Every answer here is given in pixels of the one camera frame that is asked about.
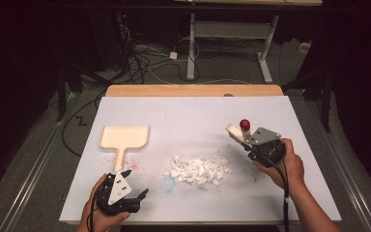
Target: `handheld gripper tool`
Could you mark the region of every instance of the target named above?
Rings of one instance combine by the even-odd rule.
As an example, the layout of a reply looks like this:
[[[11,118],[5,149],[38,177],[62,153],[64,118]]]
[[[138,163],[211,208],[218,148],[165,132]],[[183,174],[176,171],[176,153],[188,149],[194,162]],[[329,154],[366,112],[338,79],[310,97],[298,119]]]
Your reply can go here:
[[[131,193],[131,187],[125,178],[131,173],[127,170],[118,175],[109,173],[107,179],[100,185],[97,203],[99,209],[108,216],[115,216],[121,212],[137,213],[140,210],[140,201],[146,198],[149,189],[143,190],[137,198],[125,199]]]
[[[266,167],[279,164],[285,156],[285,146],[281,143],[281,134],[265,128],[258,128],[250,134],[250,123],[242,119],[238,129],[230,124],[226,128],[230,137],[249,152],[248,157],[261,162]]]

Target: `table leg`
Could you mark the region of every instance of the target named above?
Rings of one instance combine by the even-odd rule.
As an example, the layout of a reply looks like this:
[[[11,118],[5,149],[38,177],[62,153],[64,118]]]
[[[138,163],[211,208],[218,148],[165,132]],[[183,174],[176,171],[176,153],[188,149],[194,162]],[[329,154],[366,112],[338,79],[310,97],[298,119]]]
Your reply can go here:
[[[268,84],[272,83],[272,78],[271,78],[270,70],[268,69],[266,58],[267,58],[267,54],[271,46],[272,37],[273,37],[273,33],[275,32],[276,23],[278,21],[278,18],[279,18],[279,15],[275,15],[272,18],[272,22],[268,30],[267,38],[265,40],[264,51],[257,53],[257,58],[260,64],[261,72],[263,74],[265,82]]]
[[[191,21],[189,23],[189,52],[188,52],[188,63],[186,68],[186,79],[193,80],[194,79],[194,62],[195,62],[195,54],[194,54],[194,39],[195,39],[195,14],[191,14]]]

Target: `forearm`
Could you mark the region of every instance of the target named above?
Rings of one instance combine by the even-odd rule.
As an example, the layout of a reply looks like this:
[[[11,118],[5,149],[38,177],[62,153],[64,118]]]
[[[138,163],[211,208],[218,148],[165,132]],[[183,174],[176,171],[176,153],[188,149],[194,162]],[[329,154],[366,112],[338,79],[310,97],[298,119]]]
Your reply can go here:
[[[306,186],[294,187],[292,190],[291,198],[297,209],[302,231],[339,231]]]

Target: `wooden paddle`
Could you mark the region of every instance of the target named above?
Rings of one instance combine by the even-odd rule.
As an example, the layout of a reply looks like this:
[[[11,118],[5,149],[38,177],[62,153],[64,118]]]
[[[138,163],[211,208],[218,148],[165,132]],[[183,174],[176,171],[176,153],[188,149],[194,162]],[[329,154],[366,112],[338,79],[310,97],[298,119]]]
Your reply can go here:
[[[118,171],[123,167],[126,150],[141,149],[147,144],[149,127],[103,127],[99,145],[105,149],[116,149],[113,169]]]

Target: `paper scrap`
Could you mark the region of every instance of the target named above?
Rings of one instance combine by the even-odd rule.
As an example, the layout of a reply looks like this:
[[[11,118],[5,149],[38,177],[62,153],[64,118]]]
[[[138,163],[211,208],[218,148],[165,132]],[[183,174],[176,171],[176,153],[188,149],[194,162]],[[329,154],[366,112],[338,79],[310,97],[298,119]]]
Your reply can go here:
[[[171,168],[165,175],[181,182],[195,183],[197,186],[205,184],[219,186],[224,176],[231,173],[228,163],[227,158],[218,156],[211,159],[174,156]]]

